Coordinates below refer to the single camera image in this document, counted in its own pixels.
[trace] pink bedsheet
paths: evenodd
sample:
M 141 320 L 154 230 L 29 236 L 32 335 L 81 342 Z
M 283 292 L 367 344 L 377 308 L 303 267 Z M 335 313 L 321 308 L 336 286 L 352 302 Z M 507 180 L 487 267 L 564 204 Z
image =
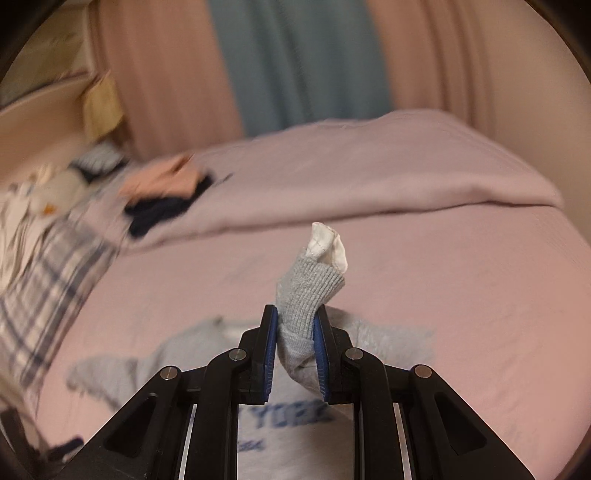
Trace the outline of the pink bedsheet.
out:
M 432 330 L 432 366 L 538 480 L 554 479 L 591 423 L 591 251 L 564 215 L 483 204 L 331 225 L 349 260 L 331 304 Z M 217 314 L 258 320 L 309 232 L 227 232 L 119 257 L 47 375 L 37 418 L 49 442 L 88 439 L 111 416 L 66 390 L 72 363 L 147 355 Z

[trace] blue lettering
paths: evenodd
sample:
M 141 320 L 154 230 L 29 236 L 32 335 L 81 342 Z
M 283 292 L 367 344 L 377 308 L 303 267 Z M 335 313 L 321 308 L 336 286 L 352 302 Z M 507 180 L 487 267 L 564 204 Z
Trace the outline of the blue lettering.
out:
M 252 450 L 256 450 L 257 452 L 262 452 L 264 449 L 265 449 L 265 439 L 244 440 L 244 441 L 238 442 L 238 453 L 251 452 Z
M 267 404 L 263 407 L 253 406 L 250 408 L 251 413 L 256 418 L 256 427 L 257 429 L 261 429 L 265 426 L 265 415 L 270 410 L 270 405 Z
M 283 427 L 287 427 L 287 419 L 285 418 L 285 404 L 278 403 L 272 406 L 273 414 L 272 414 L 272 422 L 273 426 L 276 429 L 282 429 Z
M 322 400 L 314 400 L 314 423 L 317 421 L 327 422 L 333 421 L 335 418 L 330 414 L 328 403 L 324 403 Z
M 308 413 L 306 404 L 307 402 L 297 401 L 287 407 L 286 417 L 292 427 L 306 425 L 308 423 L 306 419 L 306 413 Z

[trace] plaid fabric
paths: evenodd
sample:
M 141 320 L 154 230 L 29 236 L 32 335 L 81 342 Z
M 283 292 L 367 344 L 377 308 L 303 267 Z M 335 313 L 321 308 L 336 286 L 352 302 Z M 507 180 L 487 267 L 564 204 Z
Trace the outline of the plaid fabric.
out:
M 12 376 L 32 390 L 28 398 L 37 398 L 66 333 L 115 255 L 87 227 L 60 219 L 24 275 L 0 298 L 0 352 Z

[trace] folded clothes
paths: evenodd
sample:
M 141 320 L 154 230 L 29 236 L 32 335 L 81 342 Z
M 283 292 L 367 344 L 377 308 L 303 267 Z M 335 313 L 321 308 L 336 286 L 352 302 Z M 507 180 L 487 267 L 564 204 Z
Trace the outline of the folded clothes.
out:
M 119 195 L 129 197 L 129 203 L 163 197 L 191 198 L 203 177 L 191 157 L 177 155 L 143 168 L 125 180 Z
M 212 184 L 213 178 L 208 174 L 193 187 L 193 194 L 189 198 L 171 196 L 128 203 L 125 213 L 133 218 L 129 226 L 129 234 L 133 238 L 141 238 L 154 225 L 183 214 Z
M 111 142 L 104 140 L 97 143 L 88 152 L 70 163 L 78 169 L 90 183 L 127 165 L 125 155 Z

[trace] bed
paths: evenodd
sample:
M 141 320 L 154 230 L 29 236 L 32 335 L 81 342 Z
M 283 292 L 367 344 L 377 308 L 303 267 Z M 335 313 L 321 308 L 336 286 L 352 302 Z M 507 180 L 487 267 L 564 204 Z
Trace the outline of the bed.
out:
M 432 365 L 537 479 L 557 477 L 591 420 L 591 251 L 548 181 L 436 111 L 296 127 L 197 161 L 233 176 L 139 242 L 121 235 L 124 202 L 109 188 L 82 215 L 121 253 L 44 381 L 37 421 L 51 443 L 88 439 L 112 414 L 66 388 L 73 363 L 146 356 L 216 315 L 256 323 L 320 219 L 350 265 L 331 305 L 422 332 L 408 361 Z M 322 449 L 302 452 L 322 462 Z
M 141 242 L 126 235 L 114 194 L 122 176 L 72 212 L 85 248 L 103 261 L 57 322 L 35 387 L 21 382 L 41 433 L 50 444 L 88 440 L 112 415 L 66 388 L 76 362 L 148 355 L 213 316 L 256 324 L 321 220 L 341 234 L 350 264 L 330 305 L 405 332 L 402 353 L 384 360 L 432 365 L 537 479 L 567 478 L 591 442 L 584 48 L 569 41 L 585 71 L 522 0 L 276 3 L 88 6 L 91 63 L 112 73 L 125 110 L 114 138 L 138 161 L 196 151 L 217 178 L 231 178 Z M 530 3 L 561 26 L 551 2 Z M 39 23 L 48 11 L 37 13 Z M 68 97 L 80 132 L 75 99 L 89 81 Z M 453 116 L 405 110 L 415 108 Z M 22 138 L 47 132 L 62 110 L 19 113 L 21 123 L 0 132 L 3 154 L 38 161 Z M 322 122 L 385 113 L 376 124 Z M 420 128 L 394 125 L 404 118 Z M 353 139 L 347 130 L 369 133 Z M 306 478 L 348 478 L 349 426 L 339 425 L 326 426 L 331 452 L 311 430 L 286 430 L 273 452 L 241 452 L 239 469 L 250 458 L 260 467 L 245 478 L 301 478 L 289 473 L 299 461 L 316 469 Z M 290 436 L 302 445 L 297 456 L 282 447 Z

